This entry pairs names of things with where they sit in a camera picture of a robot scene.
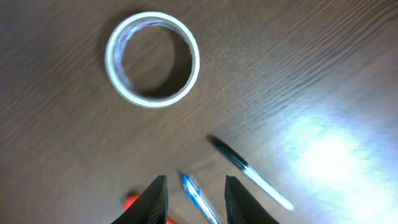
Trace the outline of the blue ballpoint pen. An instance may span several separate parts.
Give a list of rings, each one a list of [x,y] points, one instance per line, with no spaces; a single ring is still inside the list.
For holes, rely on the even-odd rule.
[[[196,206],[196,208],[202,212],[209,223],[220,224],[221,222],[218,218],[218,215],[212,208],[204,193],[201,191],[201,188],[199,188],[199,185],[196,183],[195,179],[191,175],[182,171],[179,171],[178,175],[180,177],[181,185],[185,195],[194,204],[194,206]]]

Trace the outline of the white tape roll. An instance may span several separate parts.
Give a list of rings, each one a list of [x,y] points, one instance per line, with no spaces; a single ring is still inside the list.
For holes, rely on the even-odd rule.
[[[180,20],[163,12],[140,12],[123,20],[109,36],[104,67],[123,98],[143,108],[165,108],[194,87],[200,51]]]

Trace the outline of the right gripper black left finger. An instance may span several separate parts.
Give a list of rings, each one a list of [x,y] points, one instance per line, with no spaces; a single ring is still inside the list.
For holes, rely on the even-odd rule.
[[[166,224],[168,204],[167,178],[159,175],[112,224]]]

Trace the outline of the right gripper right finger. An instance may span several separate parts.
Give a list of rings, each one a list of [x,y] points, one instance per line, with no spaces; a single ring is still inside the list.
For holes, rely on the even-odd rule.
[[[226,176],[224,198],[229,224],[279,224],[235,176]]]

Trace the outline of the black white marker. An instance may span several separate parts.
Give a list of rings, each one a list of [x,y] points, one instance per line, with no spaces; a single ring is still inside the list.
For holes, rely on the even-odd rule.
[[[269,184],[264,178],[262,178],[260,174],[252,166],[250,166],[249,163],[242,156],[240,156],[232,147],[213,135],[209,134],[206,138],[222,155],[224,155],[225,158],[227,158],[227,160],[229,160],[243,174],[245,174],[255,184],[257,184],[277,203],[279,203],[286,210],[294,210],[294,205],[280,192],[273,188],[273,186],[271,186],[271,184]]]

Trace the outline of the orange utility knife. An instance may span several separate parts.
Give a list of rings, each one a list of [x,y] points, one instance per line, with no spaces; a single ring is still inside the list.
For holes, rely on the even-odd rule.
[[[134,202],[138,199],[139,194],[138,193],[129,193],[126,196],[126,199],[123,203],[123,208],[127,210]],[[175,224],[175,222],[171,219],[167,219],[166,224]]]

